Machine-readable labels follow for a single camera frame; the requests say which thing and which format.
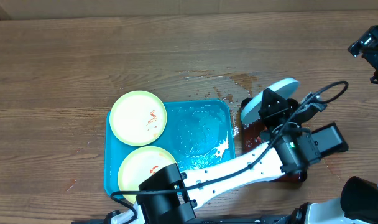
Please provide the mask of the light blue plate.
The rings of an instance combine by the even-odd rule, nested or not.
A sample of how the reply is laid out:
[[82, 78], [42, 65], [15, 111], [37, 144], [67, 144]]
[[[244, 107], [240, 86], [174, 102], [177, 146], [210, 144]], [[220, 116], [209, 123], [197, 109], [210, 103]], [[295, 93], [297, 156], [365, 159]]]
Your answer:
[[[294, 78], [285, 78], [269, 86], [269, 89], [283, 97], [290, 98], [297, 90], [300, 82]], [[251, 124], [260, 119], [259, 110], [262, 105], [263, 92], [250, 99], [241, 111], [241, 123]]]

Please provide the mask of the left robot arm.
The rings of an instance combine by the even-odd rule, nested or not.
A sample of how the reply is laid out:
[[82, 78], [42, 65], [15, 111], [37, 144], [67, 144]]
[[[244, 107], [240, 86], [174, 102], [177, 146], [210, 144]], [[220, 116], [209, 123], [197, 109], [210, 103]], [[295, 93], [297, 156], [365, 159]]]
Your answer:
[[190, 223], [195, 209], [221, 193], [256, 182], [269, 182], [307, 170], [326, 156], [345, 152], [348, 145], [335, 123], [316, 131], [303, 128], [327, 106], [319, 93], [301, 103], [288, 93], [266, 88], [243, 109], [259, 110], [267, 140], [250, 152], [205, 169], [179, 171], [168, 165], [140, 184], [136, 202], [125, 213], [107, 215], [105, 223]]

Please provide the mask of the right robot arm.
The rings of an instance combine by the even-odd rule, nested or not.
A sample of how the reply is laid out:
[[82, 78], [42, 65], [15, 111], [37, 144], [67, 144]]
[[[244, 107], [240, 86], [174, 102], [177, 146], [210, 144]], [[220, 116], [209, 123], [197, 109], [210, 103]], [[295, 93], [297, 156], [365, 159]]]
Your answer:
[[[371, 26], [348, 51], [375, 69], [370, 78], [378, 85], [378, 25]], [[277, 223], [378, 223], [378, 183], [351, 177], [339, 198], [323, 203], [305, 203]]]

